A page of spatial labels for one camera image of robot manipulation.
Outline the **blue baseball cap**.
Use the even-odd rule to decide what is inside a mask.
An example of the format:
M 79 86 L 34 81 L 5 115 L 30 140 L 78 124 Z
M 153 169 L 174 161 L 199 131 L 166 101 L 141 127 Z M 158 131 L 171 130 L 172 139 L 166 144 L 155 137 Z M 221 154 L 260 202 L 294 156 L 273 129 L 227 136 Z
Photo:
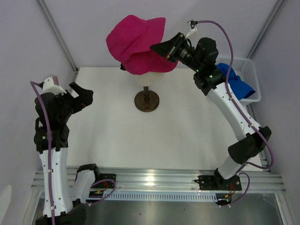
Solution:
M 248 98 L 255 94 L 255 90 L 243 82 L 241 78 L 236 75 L 233 68 L 231 68 L 228 78 L 228 83 L 231 86 L 231 89 L 238 100 L 241 100 L 243 98 Z

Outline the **pink baseball cap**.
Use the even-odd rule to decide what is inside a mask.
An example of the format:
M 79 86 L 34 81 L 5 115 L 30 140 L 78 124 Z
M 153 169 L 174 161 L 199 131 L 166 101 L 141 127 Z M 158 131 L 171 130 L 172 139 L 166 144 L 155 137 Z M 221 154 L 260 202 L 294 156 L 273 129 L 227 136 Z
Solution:
M 177 67 L 178 61 L 170 62 L 154 51 L 134 53 L 121 63 L 126 71 L 133 75 L 143 75 L 148 72 L 167 73 Z
M 163 39 L 165 23 L 164 17 L 144 20 L 128 15 L 108 34 L 106 44 L 109 53 L 117 61 L 125 62 L 135 53 L 149 51 L 151 45 Z

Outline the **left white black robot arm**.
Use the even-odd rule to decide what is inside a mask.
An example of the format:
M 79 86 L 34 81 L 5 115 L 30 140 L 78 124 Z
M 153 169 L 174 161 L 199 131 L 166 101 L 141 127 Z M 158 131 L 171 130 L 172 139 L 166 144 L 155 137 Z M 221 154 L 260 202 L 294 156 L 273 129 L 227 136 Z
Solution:
M 61 88 L 55 76 L 38 84 L 42 94 L 37 94 L 35 109 L 34 143 L 43 167 L 45 204 L 37 225 L 83 225 L 86 221 L 86 199 L 90 188 L 101 183 L 96 164 L 82 165 L 76 172 L 73 188 L 67 179 L 67 157 L 71 115 L 80 112 L 93 102 L 93 91 L 75 82 L 70 87 L 78 94 L 73 97 Z

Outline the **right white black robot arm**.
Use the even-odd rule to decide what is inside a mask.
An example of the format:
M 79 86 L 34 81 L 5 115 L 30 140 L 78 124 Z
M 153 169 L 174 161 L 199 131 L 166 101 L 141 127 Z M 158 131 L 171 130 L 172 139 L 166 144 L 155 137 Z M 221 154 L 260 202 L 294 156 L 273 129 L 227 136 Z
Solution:
M 213 175 L 214 185 L 225 189 L 237 172 L 264 149 L 271 130 L 251 118 L 226 84 L 226 77 L 216 66 L 215 40 L 203 37 L 192 47 L 184 35 L 178 33 L 168 41 L 151 45 L 150 49 L 169 62 L 180 61 L 192 69 L 196 86 L 212 100 L 233 129 L 237 142 L 228 147 L 228 158 Z

